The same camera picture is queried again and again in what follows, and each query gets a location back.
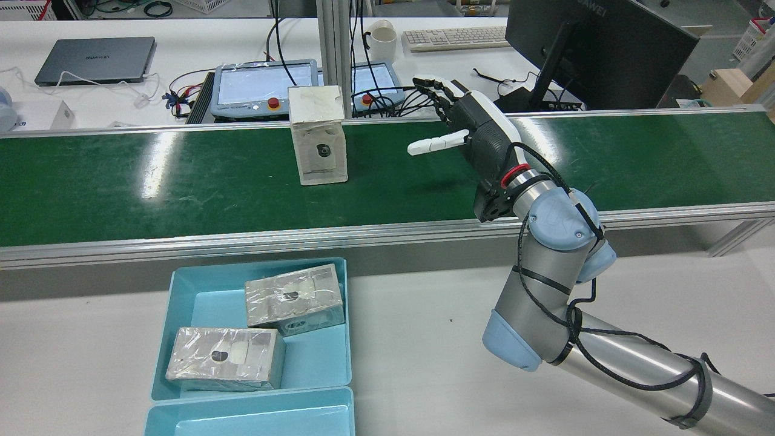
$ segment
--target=white mug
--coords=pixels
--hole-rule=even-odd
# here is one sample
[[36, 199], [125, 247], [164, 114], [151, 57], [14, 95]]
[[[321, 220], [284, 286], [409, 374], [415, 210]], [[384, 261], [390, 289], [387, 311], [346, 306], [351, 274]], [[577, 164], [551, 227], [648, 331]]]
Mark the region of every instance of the white mug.
[[370, 61], [395, 61], [395, 45], [397, 33], [393, 24], [386, 19], [380, 19], [366, 31], [369, 45]]

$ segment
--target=wooden block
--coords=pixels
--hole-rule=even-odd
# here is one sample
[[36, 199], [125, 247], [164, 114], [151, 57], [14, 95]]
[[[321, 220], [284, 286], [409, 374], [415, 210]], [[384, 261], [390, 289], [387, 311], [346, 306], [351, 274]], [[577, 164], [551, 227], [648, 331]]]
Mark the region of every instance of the wooden block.
[[737, 68], [713, 70], [702, 84], [702, 98], [713, 106], [742, 104], [742, 96], [751, 87], [751, 80]]
[[753, 85], [751, 85], [745, 93], [741, 96], [741, 100], [744, 103], [753, 103], [765, 92], [775, 81], [775, 63], [772, 63], [764, 74], [759, 76]]

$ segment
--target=robotic arm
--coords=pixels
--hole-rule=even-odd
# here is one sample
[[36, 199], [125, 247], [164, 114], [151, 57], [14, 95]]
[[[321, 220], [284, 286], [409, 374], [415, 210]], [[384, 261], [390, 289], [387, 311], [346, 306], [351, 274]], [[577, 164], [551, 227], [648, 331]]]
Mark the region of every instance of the robotic arm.
[[[455, 133], [417, 141], [408, 152], [458, 147], [481, 177], [477, 218], [522, 218], [517, 263], [482, 338], [490, 352], [526, 371], [541, 362], [558, 366], [681, 429], [775, 432], [775, 401], [712, 371], [704, 358], [675, 354], [576, 308], [594, 301], [594, 278], [616, 259], [592, 201], [522, 144], [514, 124], [484, 94], [433, 76], [414, 83]], [[525, 152], [549, 174], [531, 168]], [[590, 280], [591, 297], [569, 301], [574, 285]]]

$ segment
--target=huawei logo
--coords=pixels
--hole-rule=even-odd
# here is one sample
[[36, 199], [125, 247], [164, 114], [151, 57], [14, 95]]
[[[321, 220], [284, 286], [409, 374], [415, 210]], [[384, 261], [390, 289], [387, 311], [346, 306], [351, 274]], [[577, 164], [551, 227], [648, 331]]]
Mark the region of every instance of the huawei logo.
[[600, 6], [599, 4], [591, 1], [591, 0], [578, 0], [578, 2], [584, 6], [586, 6], [589, 10], [592, 12], [598, 14], [601, 17], [605, 17], [605, 13], [608, 11], [603, 6]]

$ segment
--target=red ring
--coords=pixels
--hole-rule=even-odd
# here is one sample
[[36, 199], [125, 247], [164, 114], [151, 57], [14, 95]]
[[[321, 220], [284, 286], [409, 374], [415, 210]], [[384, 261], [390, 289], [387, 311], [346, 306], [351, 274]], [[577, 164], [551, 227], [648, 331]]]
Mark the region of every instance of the red ring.
[[519, 171], [529, 170], [529, 169], [530, 169], [530, 165], [528, 165], [528, 164], [519, 164], [519, 165], [513, 167], [512, 169], [508, 170], [506, 172], [506, 175], [504, 175], [503, 178], [501, 179], [501, 188], [506, 189], [506, 185], [508, 185], [508, 183], [511, 181], [511, 180], [509, 180], [511, 176], [513, 176], [514, 174], [516, 174]]

